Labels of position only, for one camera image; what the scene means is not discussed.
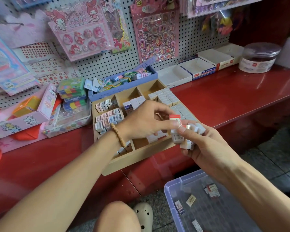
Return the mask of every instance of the bracelet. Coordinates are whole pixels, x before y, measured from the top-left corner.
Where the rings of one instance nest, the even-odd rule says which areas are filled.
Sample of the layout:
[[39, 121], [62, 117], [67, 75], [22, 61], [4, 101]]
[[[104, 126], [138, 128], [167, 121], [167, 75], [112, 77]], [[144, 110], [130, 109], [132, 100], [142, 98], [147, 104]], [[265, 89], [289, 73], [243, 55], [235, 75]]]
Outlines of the bracelet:
[[125, 148], [126, 143], [125, 143], [124, 140], [121, 138], [121, 136], [119, 136], [119, 134], [118, 134], [118, 129], [116, 128], [116, 126], [115, 126], [113, 123], [111, 123], [111, 128], [112, 128], [112, 130], [116, 133], [116, 136], [117, 136], [118, 139], [119, 139], [119, 143], [120, 143], [121, 147]]

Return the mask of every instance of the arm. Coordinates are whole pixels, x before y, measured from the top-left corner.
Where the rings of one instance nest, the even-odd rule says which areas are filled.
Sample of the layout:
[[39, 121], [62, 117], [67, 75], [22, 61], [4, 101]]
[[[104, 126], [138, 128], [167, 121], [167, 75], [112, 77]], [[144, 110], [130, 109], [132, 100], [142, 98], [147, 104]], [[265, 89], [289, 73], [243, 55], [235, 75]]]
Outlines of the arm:
[[[183, 124], [195, 121], [183, 121]], [[242, 160], [217, 130], [203, 125], [205, 136], [178, 128], [184, 138], [195, 142], [193, 151], [182, 149], [210, 176], [222, 183], [242, 204], [264, 232], [290, 232], [290, 198], [255, 168]]]
[[[177, 122], [156, 120], [156, 112], [173, 114], [164, 104], [145, 102], [117, 125], [120, 136], [127, 141], [178, 127]], [[4, 215], [0, 219], [0, 232], [65, 232], [120, 147], [116, 134], [108, 131]]]

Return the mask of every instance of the clear plastic jar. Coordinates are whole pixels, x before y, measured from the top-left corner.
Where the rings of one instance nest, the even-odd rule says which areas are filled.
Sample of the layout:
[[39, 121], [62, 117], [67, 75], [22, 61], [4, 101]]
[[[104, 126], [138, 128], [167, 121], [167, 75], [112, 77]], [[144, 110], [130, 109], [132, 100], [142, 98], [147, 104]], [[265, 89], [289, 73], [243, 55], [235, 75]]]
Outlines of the clear plastic jar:
[[244, 47], [239, 69], [248, 73], [264, 73], [271, 70], [277, 55], [281, 51], [279, 45], [267, 42], [256, 42]]

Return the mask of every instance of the hand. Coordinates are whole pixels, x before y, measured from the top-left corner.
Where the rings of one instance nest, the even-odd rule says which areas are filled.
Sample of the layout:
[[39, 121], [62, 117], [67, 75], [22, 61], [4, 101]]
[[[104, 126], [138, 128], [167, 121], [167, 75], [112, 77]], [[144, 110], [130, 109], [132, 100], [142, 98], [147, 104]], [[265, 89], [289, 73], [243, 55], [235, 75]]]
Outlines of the hand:
[[[182, 120], [183, 125], [195, 124], [192, 120]], [[195, 143], [194, 150], [182, 149], [182, 153], [191, 157], [208, 175], [224, 184], [228, 179], [226, 171], [237, 167], [243, 160], [232, 150], [219, 132], [207, 125], [204, 136], [184, 127], [177, 129], [178, 134]]]
[[174, 114], [174, 111], [167, 105], [146, 100], [117, 125], [118, 132], [125, 141], [128, 141], [145, 138], [159, 130], [176, 129], [179, 123], [175, 120], [169, 120], [168, 115], [170, 114]]

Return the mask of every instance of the leg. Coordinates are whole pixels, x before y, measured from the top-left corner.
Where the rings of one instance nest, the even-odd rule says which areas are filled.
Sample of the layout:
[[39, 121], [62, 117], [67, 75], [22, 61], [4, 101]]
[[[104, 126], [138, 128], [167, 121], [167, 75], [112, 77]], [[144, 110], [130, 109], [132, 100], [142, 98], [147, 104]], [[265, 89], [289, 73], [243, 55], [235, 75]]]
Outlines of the leg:
[[115, 201], [101, 212], [93, 232], [140, 232], [141, 226], [135, 212], [125, 203]]

